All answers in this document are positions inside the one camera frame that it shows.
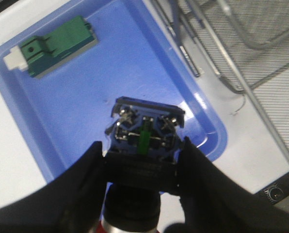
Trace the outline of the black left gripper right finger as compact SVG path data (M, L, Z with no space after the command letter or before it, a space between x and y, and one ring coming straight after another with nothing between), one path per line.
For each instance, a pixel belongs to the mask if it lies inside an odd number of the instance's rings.
M178 159L185 222L166 233L289 233L289 213L262 200L221 172L188 137Z

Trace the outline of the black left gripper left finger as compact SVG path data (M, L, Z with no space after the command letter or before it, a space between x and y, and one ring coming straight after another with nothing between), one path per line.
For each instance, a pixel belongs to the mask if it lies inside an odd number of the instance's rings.
M104 200L102 143L55 180L0 208L0 233L90 233L99 224Z

